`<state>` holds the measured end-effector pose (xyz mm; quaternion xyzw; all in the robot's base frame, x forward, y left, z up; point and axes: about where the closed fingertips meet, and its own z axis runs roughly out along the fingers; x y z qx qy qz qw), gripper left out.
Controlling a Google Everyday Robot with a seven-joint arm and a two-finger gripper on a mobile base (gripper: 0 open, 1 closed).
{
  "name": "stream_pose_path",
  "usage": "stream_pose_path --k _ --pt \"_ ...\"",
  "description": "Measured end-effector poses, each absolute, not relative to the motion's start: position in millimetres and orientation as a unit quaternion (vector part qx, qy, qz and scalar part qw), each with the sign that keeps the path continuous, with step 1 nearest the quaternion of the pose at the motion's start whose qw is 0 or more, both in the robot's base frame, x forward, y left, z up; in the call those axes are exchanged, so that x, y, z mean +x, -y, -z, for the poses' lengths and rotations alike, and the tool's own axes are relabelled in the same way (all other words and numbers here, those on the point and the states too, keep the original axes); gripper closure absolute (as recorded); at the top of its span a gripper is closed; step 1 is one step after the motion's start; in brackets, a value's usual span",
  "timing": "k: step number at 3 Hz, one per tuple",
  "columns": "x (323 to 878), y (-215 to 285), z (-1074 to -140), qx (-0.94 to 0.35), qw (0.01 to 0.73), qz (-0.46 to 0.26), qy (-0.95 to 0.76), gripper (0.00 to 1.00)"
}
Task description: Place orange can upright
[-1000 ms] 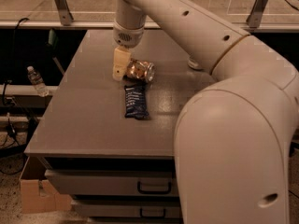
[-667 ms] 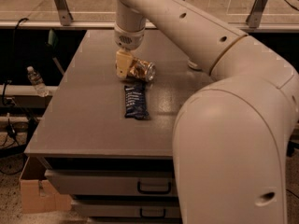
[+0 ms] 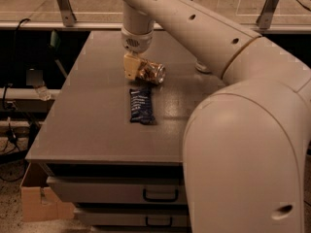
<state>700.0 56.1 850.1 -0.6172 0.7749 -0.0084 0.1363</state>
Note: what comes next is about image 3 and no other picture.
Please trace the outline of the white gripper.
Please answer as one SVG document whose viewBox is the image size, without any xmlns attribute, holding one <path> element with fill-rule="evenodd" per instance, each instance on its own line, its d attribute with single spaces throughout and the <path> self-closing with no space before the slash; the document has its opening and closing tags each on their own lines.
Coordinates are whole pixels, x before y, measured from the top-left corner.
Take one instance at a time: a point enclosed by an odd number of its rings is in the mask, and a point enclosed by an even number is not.
<svg viewBox="0 0 311 233">
<path fill-rule="evenodd" d="M 145 52 L 151 45 L 154 29 L 152 27 L 133 27 L 121 29 L 121 41 L 124 48 L 136 53 Z M 142 59 L 131 53 L 123 57 L 124 74 L 134 81 L 137 76 Z"/>
</svg>

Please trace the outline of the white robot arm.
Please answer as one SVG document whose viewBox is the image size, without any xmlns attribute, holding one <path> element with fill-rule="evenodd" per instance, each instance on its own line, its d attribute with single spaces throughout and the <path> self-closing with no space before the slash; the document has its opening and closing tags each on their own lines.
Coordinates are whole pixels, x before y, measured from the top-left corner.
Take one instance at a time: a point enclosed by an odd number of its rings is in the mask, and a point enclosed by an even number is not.
<svg viewBox="0 0 311 233">
<path fill-rule="evenodd" d="M 123 0 L 222 79 L 183 140 L 192 233 L 304 233 L 310 69 L 190 0 Z"/>
</svg>

